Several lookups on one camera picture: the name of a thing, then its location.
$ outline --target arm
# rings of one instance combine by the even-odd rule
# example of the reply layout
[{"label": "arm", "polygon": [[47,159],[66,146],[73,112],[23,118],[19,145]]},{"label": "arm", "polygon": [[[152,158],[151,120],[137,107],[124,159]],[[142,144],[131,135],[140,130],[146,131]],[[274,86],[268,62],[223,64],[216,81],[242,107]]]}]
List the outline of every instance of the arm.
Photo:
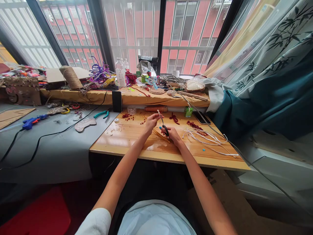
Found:
[{"label": "arm", "polygon": [[137,161],[143,145],[145,144],[147,138],[151,135],[152,129],[156,126],[159,119],[160,116],[158,114],[153,114],[147,118],[144,132],[138,137],[136,142],[130,147],[128,152],[117,165],[103,193],[92,210],[96,208],[105,208],[110,212],[111,218],[113,217],[118,199],[125,183]]},{"label": "arm", "polygon": [[214,192],[214,189],[212,188],[210,182],[202,172],[200,166],[191,155],[189,149],[181,140],[175,128],[167,127],[167,129],[169,130],[170,138],[178,147],[186,163],[191,180],[193,182],[193,185],[195,186],[198,198],[212,230],[216,235],[236,235],[236,230],[231,223],[227,212],[225,211],[222,203]]}]

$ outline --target green-handled pliers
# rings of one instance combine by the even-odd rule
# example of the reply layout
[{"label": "green-handled pliers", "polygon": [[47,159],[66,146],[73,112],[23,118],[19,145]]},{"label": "green-handled pliers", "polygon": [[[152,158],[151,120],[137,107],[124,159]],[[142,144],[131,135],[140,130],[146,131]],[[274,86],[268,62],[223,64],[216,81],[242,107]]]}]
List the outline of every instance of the green-handled pliers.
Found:
[{"label": "green-handled pliers", "polygon": [[98,113],[98,114],[94,115],[94,118],[97,118],[97,117],[101,116],[102,114],[105,114],[105,116],[103,117],[103,119],[105,119],[109,115],[110,110],[111,109],[109,108],[108,110],[105,110],[105,111],[103,111],[101,113]]}]

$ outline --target hand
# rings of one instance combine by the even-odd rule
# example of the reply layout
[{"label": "hand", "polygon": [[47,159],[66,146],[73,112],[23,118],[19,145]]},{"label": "hand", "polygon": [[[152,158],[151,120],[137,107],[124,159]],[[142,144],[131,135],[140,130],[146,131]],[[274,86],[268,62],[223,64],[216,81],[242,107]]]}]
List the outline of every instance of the hand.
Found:
[{"label": "hand", "polygon": [[151,134],[153,128],[157,125],[158,120],[160,119],[160,115],[159,114],[152,114],[151,116],[149,116],[146,120],[146,128],[145,128],[145,132]]},{"label": "hand", "polygon": [[[173,140],[175,145],[182,140],[174,127],[167,126],[166,128],[169,131],[169,137]],[[162,127],[161,133],[163,133],[163,135],[166,134],[165,128]]]}]

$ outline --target person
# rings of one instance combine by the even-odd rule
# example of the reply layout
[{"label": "person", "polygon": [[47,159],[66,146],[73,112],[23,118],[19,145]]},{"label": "person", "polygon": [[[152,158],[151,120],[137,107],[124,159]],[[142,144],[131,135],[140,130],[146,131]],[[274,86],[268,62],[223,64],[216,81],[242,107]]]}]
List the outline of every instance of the person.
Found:
[{"label": "person", "polygon": [[[153,114],[147,118],[144,132],[141,133],[119,162],[103,193],[79,227],[76,235],[108,234],[120,194],[147,138],[151,135],[159,119],[159,114]],[[237,234],[214,189],[181,140],[177,131],[173,127],[167,127],[167,129],[169,138],[173,140],[174,144],[180,150],[183,160],[186,163],[191,180],[212,230],[216,235]],[[161,132],[164,135],[165,129],[162,128]],[[125,213],[118,234],[193,235],[196,233],[189,221],[174,205],[162,200],[146,200],[137,202]]]}]

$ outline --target wooden stick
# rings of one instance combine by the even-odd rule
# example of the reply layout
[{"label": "wooden stick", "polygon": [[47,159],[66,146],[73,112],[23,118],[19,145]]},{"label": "wooden stick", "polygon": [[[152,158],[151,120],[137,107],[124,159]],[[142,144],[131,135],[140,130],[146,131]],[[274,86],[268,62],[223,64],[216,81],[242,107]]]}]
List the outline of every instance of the wooden stick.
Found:
[{"label": "wooden stick", "polygon": [[199,99],[199,100],[203,100],[203,101],[207,101],[209,99],[207,97],[204,98],[203,96],[187,93],[187,92],[184,92],[184,91],[179,91],[179,93],[182,93],[183,95],[190,96],[190,97],[193,97],[193,98],[196,98],[196,99]]},{"label": "wooden stick", "polygon": [[162,137],[164,140],[166,140],[167,142],[169,142],[170,143],[170,141],[167,139],[167,138],[165,138],[164,136],[162,136],[159,132],[157,132],[155,129],[153,129],[153,131],[155,132],[155,133],[157,133],[160,137]]}]

